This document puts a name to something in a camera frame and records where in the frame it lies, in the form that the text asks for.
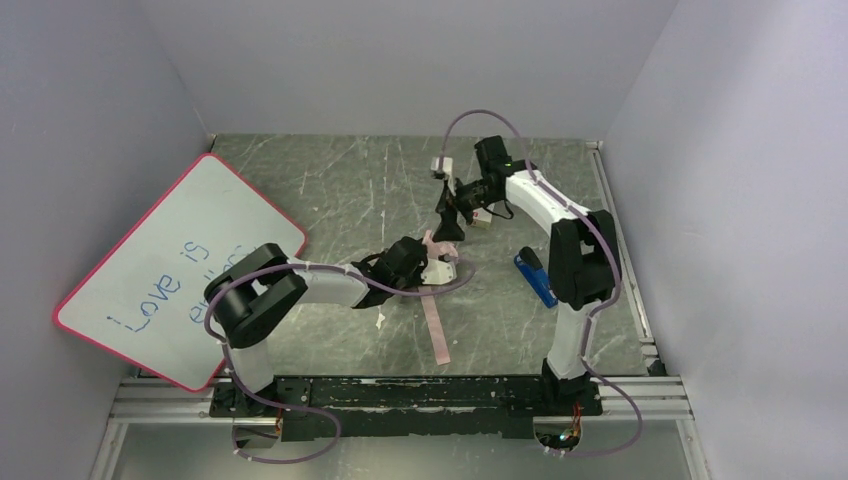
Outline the pink and black umbrella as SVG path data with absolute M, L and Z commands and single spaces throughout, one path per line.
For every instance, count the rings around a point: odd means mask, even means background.
M 424 246 L 427 248 L 427 260 L 439 259 L 451 261 L 456 267 L 455 259 L 458 257 L 458 252 L 453 243 L 434 242 L 433 232 L 431 230 L 425 231 L 422 241 Z M 433 345 L 435 360 L 439 366 L 442 366 L 449 364 L 451 362 L 451 358 L 441 318 L 437 309 L 435 296 L 432 295 L 435 287 L 439 286 L 422 285 L 418 288 L 418 291 L 422 294 L 427 293 L 427 296 L 423 296 L 421 298 L 421 303 Z

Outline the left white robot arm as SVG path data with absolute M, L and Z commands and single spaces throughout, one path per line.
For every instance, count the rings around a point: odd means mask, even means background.
M 225 270 L 206 286 L 203 297 L 211 319 L 223 329 L 228 366 L 258 399 L 277 401 L 267 338 L 294 307 L 334 304 L 366 309 L 423 284 L 428 264 L 421 239 L 408 236 L 358 262 L 308 267 L 266 243 Z

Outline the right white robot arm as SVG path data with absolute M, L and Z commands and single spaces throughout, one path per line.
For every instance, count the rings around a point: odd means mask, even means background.
M 443 183 L 433 239 L 463 241 L 459 223 L 471 223 L 474 210 L 497 202 L 522 210 L 543 229 L 549 238 L 549 290 L 558 305 L 554 340 L 542 366 L 542 392 L 549 403 L 575 399 L 588 392 L 593 374 L 587 350 L 594 318 L 620 294 L 615 222 L 607 210 L 573 203 L 532 162 L 513 159 L 502 137 L 484 138 L 474 149 L 481 177 L 467 184 L 454 176 L 445 155 L 432 161 L 432 175 Z

